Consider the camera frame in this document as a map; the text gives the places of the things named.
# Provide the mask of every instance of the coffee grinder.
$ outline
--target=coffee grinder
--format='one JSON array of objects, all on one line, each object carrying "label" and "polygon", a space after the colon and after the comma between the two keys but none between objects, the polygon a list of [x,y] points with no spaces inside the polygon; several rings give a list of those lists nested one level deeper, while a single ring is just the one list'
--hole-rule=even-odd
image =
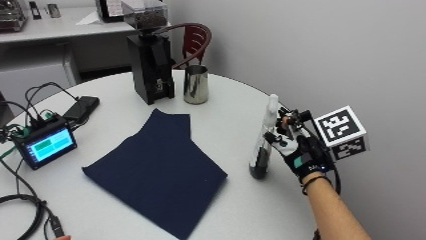
[{"label": "coffee grinder", "polygon": [[140,32],[128,36],[134,90],[148,105],[174,97],[170,41],[156,30],[168,25],[168,7],[158,0],[124,0],[124,21]]}]

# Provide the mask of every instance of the black glove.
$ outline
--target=black glove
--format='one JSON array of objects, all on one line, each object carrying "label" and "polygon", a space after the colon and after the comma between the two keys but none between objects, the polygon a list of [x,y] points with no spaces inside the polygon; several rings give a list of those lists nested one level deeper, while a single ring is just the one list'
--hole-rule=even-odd
[{"label": "black glove", "polygon": [[314,137],[299,135],[295,140],[290,140],[286,136],[275,136],[270,132],[266,132],[263,137],[278,150],[299,182],[310,173],[321,171],[323,153]]}]

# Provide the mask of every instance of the white bottle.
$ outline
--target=white bottle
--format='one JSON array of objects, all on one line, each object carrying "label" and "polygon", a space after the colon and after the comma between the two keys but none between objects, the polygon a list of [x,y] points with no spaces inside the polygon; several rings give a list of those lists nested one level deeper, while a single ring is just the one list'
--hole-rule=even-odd
[{"label": "white bottle", "polygon": [[270,94],[262,128],[255,141],[254,151],[250,159],[250,174],[255,179],[262,179],[267,172],[271,146],[266,142],[263,135],[267,131],[274,133],[278,109],[278,96],[275,94]]}]

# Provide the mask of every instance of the chair back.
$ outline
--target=chair back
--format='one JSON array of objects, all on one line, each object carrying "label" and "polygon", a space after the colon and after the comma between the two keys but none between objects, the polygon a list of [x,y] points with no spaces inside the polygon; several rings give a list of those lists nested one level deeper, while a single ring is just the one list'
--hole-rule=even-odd
[{"label": "chair back", "polygon": [[177,28],[185,29],[182,45],[184,60],[172,66],[173,69],[180,69],[184,64],[189,66],[189,61],[193,59],[197,59],[198,64],[201,64],[205,49],[212,41],[212,31],[205,25],[200,23],[177,24],[165,27],[160,30],[160,32],[162,33]]}]

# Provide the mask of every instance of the navy blue cloth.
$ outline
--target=navy blue cloth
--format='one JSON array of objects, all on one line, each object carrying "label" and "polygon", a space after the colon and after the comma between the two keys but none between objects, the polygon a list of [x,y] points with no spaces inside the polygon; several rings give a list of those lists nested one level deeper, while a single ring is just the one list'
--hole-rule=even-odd
[{"label": "navy blue cloth", "polygon": [[190,140],[189,115],[154,110],[142,129],[85,175],[178,239],[186,239],[226,173]]}]

